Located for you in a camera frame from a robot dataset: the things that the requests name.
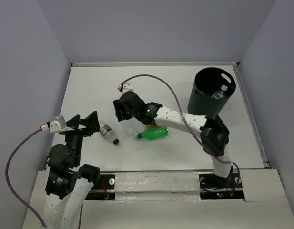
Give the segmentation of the clear bottle blue label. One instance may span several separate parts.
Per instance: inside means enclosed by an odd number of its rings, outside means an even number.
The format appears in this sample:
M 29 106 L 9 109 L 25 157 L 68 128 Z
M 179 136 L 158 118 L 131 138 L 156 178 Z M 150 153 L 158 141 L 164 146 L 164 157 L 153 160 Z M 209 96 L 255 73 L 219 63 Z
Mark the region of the clear bottle blue label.
M 123 130 L 128 135 L 137 135 L 138 133 L 141 133 L 145 127 L 142 123 L 140 123 L 135 118 L 132 118 L 129 116 L 125 111 L 120 111 L 121 113 L 121 121 L 120 124 L 123 128 Z

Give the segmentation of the clear bottle black cap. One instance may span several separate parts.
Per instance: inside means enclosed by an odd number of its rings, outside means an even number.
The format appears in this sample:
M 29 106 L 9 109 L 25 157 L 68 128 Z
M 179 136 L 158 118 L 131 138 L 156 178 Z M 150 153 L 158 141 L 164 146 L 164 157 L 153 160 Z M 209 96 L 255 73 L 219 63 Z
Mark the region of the clear bottle black cap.
M 99 121 L 100 124 L 100 134 L 103 136 L 103 138 L 113 145 L 118 145 L 120 143 L 116 133 L 114 130 L 104 121 Z

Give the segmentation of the green plastic bottle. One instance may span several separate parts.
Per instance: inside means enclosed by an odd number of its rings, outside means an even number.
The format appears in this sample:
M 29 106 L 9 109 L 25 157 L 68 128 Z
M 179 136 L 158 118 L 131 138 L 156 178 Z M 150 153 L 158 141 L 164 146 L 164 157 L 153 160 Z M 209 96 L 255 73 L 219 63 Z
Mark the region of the green plastic bottle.
M 154 140 L 157 138 L 166 137 L 168 130 L 166 127 L 147 128 L 143 132 L 137 134 L 138 139 Z

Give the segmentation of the clear bottle green white label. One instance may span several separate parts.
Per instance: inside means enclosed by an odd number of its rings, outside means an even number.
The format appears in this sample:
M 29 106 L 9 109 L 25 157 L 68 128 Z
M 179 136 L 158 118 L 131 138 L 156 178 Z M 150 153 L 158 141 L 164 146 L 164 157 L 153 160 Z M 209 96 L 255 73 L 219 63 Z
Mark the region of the clear bottle green white label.
M 215 91 L 211 98 L 213 99 L 224 99 L 227 97 L 227 89 L 228 89 L 228 86 L 226 85 L 222 85 L 221 88 L 217 91 Z

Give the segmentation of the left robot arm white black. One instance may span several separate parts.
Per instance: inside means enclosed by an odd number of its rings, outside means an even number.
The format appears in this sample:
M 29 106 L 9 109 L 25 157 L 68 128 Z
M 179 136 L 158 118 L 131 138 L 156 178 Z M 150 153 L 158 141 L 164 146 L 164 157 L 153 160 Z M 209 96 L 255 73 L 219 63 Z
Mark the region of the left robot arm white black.
M 71 229 L 88 193 L 100 182 L 98 167 L 80 165 L 83 139 L 100 130 L 98 114 L 93 111 L 84 119 L 76 115 L 69 121 L 58 115 L 41 128 L 65 137 L 64 143 L 51 147 L 47 157 L 43 228 Z

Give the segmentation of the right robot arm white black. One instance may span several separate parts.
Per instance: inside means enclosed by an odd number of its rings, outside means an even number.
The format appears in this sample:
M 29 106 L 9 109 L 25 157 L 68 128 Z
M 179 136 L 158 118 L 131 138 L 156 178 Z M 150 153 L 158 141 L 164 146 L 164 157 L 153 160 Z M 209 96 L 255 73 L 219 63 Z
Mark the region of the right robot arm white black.
M 233 166 L 225 150 L 229 143 L 229 130 L 218 115 L 192 115 L 160 103 L 145 103 L 133 91 L 123 93 L 113 101 L 113 106 L 119 122 L 134 118 L 144 125 L 163 126 L 192 134 L 204 152 L 212 157 L 214 173 L 207 182 L 222 188 L 230 184 Z

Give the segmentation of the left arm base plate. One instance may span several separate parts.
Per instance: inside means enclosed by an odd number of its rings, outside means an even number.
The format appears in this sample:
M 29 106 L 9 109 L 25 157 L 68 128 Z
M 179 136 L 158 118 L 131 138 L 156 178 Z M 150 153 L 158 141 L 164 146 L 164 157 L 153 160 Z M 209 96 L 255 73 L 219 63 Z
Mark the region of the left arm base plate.
M 115 174 L 101 173 L 97 185 L 89 191 L 85 200 L 111 201 L 115 200 Z

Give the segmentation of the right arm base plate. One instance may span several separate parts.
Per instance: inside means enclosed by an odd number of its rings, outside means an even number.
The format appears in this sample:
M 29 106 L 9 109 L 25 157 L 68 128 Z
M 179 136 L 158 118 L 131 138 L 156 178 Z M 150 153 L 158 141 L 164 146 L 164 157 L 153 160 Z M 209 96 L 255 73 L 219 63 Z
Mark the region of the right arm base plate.
M 237 173 L 231 178 L 219 181 L 213 173 L 199 174 L 201 200 L 245 200 L 241 179 Z

